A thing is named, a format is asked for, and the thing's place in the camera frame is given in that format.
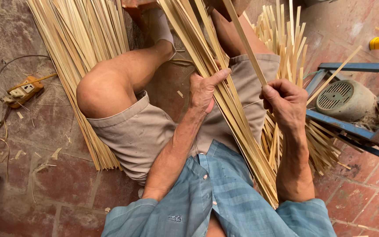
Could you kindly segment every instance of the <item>beige shorts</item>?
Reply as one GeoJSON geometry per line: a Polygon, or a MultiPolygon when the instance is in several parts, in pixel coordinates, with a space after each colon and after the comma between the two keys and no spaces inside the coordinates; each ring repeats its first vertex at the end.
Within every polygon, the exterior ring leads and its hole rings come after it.
{"type": "MultiPolygon", "coordinates": [[[[258,54],[257,61],[267,81],[276,77],[280,57],[258,54]]],[[[259,142],[266,110],[259,99],[261,83],[247,55],[231,58],[232,80],[255,139],[259,142]]],[[[146,91],[137,95],[138,101],[121,113],[108,118],[87,120],[98,137],[112,150],[124,172],[144,185],[153,162],[173,136],[174,121],[158,107],[150,105],[146,91]]],[[[206,154],[213,139],[239,152],[232,132],[217,105],[208,114],[197,133],[189,155],[206,154]]]]}

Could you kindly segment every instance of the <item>hand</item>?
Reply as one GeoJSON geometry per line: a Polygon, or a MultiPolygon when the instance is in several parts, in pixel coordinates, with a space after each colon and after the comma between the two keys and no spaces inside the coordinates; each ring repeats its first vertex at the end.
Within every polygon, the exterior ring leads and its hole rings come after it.
{"type": "Polygon", "coordinates": [[[214,86],[226,79],[230,71],[230,68],[225,68],[209,78],[202,78],[197,73],[192,73],[189,78],[189,108],[210,113],[214,106],[214,86]]]}
{"type": "Polygon", "coordinates": [[[287,79],[274,80],[262,87],[260,99],[264,109],[274,113],[279,128],[284,133],[305,130],[308,93],[287,79]]]}

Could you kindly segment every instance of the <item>sock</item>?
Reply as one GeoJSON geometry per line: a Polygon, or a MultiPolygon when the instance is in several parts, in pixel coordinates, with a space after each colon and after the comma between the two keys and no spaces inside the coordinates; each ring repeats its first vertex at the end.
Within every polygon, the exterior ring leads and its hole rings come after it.
{"type": "Polygon", "coordinates": [[[150,37],[155,44],[159,40],[166,40],[172,43],[173,57],[176,54],[176,49],[173,45],[173,36],[163,10],[159,8],[150,8],[144,13],[144,18],[150,30],[150,37]]]}

